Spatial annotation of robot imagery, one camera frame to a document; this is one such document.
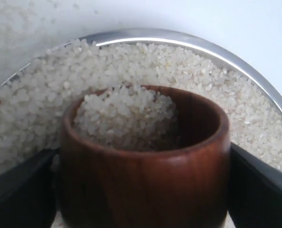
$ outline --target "white background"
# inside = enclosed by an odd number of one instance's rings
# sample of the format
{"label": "white background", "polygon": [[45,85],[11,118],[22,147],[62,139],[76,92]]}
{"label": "white background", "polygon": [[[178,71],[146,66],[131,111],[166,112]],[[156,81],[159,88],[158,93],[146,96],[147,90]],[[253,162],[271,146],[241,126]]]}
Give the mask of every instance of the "white background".
{"label": "white background", "polygon": [[282,95],[282,0],[0,0],[0,83],[45,48],[132,27],[214,42],[252,65]]}

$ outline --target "brown wooden surface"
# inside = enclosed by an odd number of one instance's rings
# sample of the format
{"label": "brown wooden surface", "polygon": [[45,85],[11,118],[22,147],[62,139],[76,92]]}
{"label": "brown wooden surface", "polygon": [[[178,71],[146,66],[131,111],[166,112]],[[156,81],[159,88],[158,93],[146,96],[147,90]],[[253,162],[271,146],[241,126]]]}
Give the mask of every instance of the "brown wooden surface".
{"label": "brown wooden surface", "polygon": [[80,138],[65,113],[60,201],[73,228],[217,228],[226,217],[229,122],[215,103],[189,92],[147,86],[179,111],[182,149],[128,152]]}

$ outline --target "uncooked white rice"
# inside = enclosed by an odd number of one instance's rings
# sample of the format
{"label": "uncooked white rice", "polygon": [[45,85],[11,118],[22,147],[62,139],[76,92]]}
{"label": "uncooked white rice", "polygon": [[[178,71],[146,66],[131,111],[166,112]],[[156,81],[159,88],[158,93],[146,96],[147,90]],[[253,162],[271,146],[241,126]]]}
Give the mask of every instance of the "uncooked white rice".
{"label": "uncooked white rice", "polygon": [[120,150],[178,147],[176,104],[141,85],[120,85],[84,96],[74,129],[84,138]]}
{"label": "uncooked white rice", "polygon": [[[36,59],[20,81],[0,90],[0,174],[44,148],[58,147],[60,117],[84,90],[122,82],[171,86],[203,95],[229,115],[231,139],[282,171],[282,117],[261,90],[238,72],[217,68],[181,47],[86,41]],[[228,218],[227,228],[233,227]]]}

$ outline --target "metal rim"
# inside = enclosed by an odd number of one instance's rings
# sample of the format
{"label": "metal rim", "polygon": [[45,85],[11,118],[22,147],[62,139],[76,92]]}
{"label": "metal rim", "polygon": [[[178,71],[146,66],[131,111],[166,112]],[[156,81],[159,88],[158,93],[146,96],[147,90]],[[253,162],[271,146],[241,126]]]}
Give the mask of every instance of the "metal rim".
{"label": "metal rim", "polygon": [[[282,96],[263,75],[233,53],[202,38],[164,29],[132,28],[97,33],[80,39],[86,39],[88,43],[96,42],[98,47],[116,43],[150,42],[191,48],[202,54],[207,54],[208,58],[214,58],[215,60],[226,63],[227,67],[230,66],[235,71],[239,71],[241,74],[250,78],[271,99],[282,114]],[[24,66],[21,70],[29,66],[29,64],[30,63]],[[16,76],[17,74],[13,74],[2,83],[0,87],[9,80],[14,79]]]}

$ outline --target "wood grain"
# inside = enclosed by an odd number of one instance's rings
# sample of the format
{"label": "wood grain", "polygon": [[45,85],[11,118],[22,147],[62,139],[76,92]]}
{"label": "wood grain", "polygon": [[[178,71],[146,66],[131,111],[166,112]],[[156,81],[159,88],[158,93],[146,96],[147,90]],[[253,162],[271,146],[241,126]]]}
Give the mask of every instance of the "wood grain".
{"label": "wood grain", "polygon": [[181,149],[121,151],[87,141],[72,128],[83,99],[76,101],[63,117],[60,153],[61,211],[71,227],[223,225],[230,150],[227,115],[199,95],[146,87],[176,103]]}

